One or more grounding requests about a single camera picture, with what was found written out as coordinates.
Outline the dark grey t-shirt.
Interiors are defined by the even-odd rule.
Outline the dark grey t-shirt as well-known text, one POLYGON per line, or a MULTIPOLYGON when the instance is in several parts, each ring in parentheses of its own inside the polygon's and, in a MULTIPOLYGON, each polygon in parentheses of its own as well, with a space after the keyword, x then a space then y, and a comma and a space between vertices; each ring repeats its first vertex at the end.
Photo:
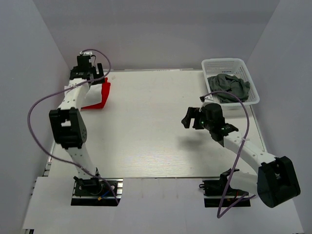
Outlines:
POLYGON ((219 98, 220 103, 237 102, 237 99, 228 93, 235 95, 242 102, 247 101, 249 98, 250 83, 237 76, 218 74, 216 76, 208 77, 207 80, 212 92, 226 92, 215 94, 219 98))

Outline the white t-shirt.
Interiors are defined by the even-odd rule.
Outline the white t-shirt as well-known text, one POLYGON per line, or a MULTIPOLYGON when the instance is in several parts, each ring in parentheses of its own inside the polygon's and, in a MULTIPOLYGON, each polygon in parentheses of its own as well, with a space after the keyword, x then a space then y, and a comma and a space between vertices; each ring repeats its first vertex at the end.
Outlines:
POLYGON ((81 109, 83 107, 99 104, 102 101, 101 85, 91 85, 88 83, 83 85, 69 84, 64 87, 64 99, 59 105, 62 110, 69 110, 70 108, 81 109))

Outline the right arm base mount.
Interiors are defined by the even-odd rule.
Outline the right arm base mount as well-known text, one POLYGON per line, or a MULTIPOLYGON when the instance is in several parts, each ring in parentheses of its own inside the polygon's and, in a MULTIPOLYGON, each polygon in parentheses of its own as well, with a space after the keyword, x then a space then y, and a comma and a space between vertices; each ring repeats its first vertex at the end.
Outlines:
MULTIPOLYGON (((199 184, 199 189, 204 192, 204 206, 205 208, 218 208, 221 197, 223 194, 223 188, 219 180, 210 179, 203 180, 201 184, 199 184)), ((242 190, 236 190, 229 188, 225 195, 224 201, 222 203, 222 208, 229 207, 232 203, 237 201, 245 194, 242 190)))

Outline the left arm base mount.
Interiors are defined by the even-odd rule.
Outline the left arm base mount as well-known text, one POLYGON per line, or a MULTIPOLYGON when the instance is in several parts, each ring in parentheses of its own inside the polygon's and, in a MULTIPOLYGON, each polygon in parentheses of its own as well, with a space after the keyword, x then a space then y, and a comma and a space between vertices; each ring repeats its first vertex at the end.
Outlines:
POLYGON ((96 178, 74 180, 71 206, 116 207, 121 200, 123 179, 108 179, 109 185, 96 178))

